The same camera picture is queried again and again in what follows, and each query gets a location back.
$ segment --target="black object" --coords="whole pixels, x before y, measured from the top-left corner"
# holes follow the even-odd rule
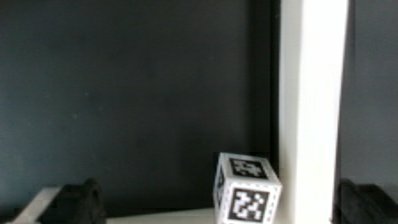
[[[40,224],[104,224],[102,195],[93,179],[65,185],[38,217]]]
[[[335,224],[398,224],[398,204],[374,184],[342,179],[337,194]]]

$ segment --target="white surface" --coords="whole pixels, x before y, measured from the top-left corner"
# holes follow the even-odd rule
[[[35,220],[49,206],[54,196],[58,195],[62,187],[42,188],[38,194],[35,195],[21,214],[17,215],[12,223],[26,224],[35,223]]]
[[[330,223],[346,0],[282,1],[280,182],[285,224]]]
[[[106,224],[214,224],[214,210],[198,209],[122,218],[109,218]]]

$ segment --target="dark gray wall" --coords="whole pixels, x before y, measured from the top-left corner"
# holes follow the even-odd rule
[[[339,121],[339,175],[398,189],[398,2],[351,5]]]
[[[259,101],[248,90],[269,88],[252,75],[269,55],[250,53],[250,7],[241,0],[1,2],[1,215],[42,186],[86,177],[109,216],[211,206],[216,152],[269,147],[269,93]],[[248,64],[255,57],[264,64]],[[252,130],[253,123],[266,126]]]

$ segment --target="black and white fiducial marker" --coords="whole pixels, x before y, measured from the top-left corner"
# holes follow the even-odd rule
[[[213,188],[216,224],[271,224],[280,190],[268,160],[220,153]]]

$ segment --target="white border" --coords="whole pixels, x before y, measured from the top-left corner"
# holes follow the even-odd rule
[[[282,1],[280,223],[330,223],[348,0]]]

